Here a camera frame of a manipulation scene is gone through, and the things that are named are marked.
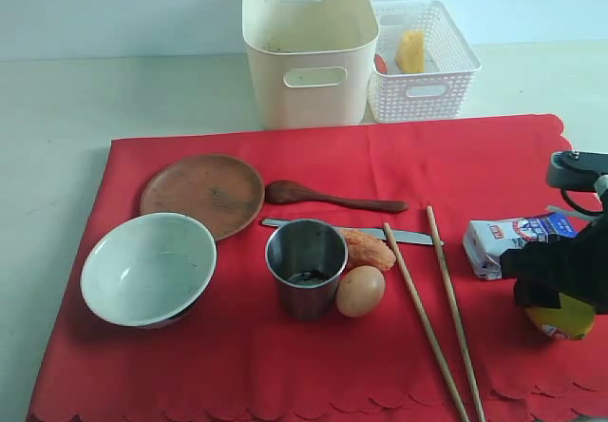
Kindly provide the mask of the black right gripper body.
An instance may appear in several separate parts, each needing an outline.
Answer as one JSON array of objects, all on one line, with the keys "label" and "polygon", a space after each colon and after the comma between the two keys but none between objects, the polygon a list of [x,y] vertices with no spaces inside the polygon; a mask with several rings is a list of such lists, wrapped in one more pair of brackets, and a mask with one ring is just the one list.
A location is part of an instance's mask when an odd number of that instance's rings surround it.
[{"label": "black right gripper body", "polygon": [[607,314],[607,216],[558,246],[557,287]]}]

